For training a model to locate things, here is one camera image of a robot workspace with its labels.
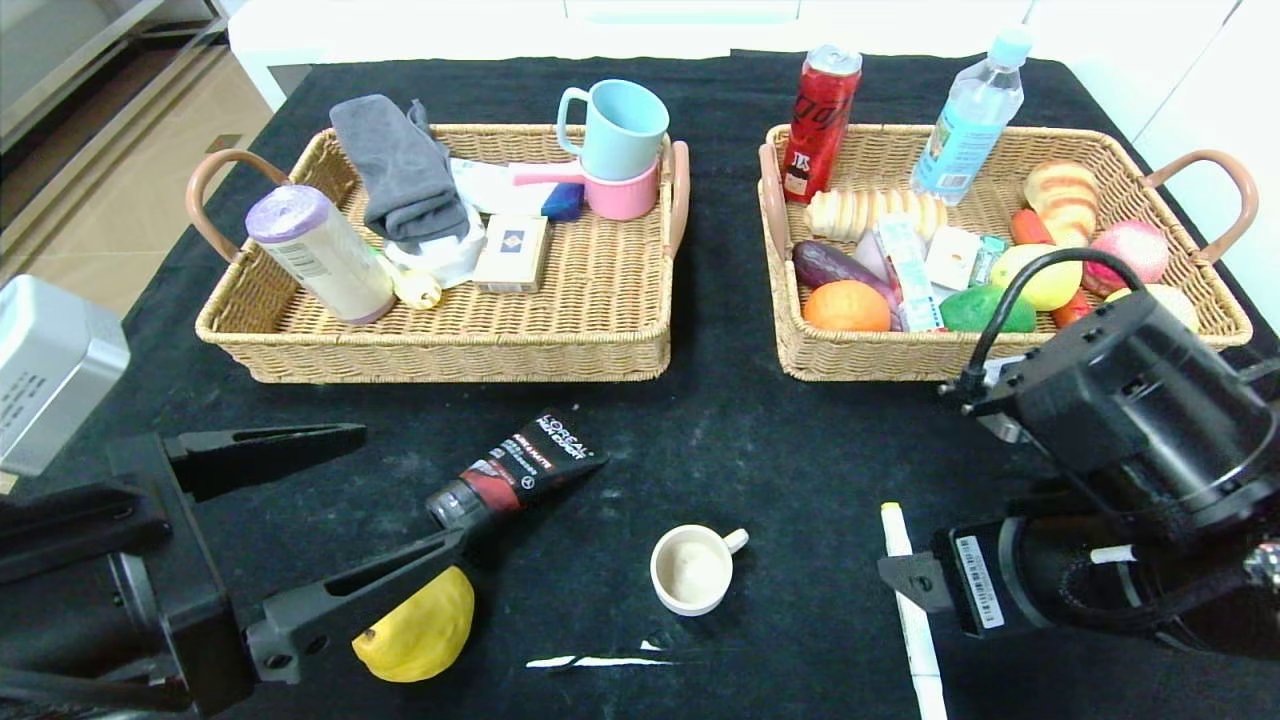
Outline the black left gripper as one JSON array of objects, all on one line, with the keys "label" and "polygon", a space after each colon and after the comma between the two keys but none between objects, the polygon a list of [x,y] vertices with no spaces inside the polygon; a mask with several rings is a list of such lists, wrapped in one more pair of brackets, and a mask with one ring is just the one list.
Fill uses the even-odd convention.
[{"label": "black left gripper", "polygon": [[[366,438],[356,423],[141,436],[110,447],[104,480],[4,502],[3,716],[210,716],[244,700],[253,670],[184,492],[204,502],[273,483]],[[465,541],[440,530],[265,598],[244,629],[259,680],[301,683]]]}]

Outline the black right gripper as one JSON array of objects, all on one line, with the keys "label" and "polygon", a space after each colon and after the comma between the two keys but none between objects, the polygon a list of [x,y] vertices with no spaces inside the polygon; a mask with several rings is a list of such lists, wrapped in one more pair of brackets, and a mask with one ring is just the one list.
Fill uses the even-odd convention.
[{"label": "black right gripper", "polygon": [[1115,543],[1098,516],[1018,515],[937,530],[931,551],[881,557],[877,571],[924,612],[955,607],[965,634],[993,639],[1074,626],[1061,578]]}]

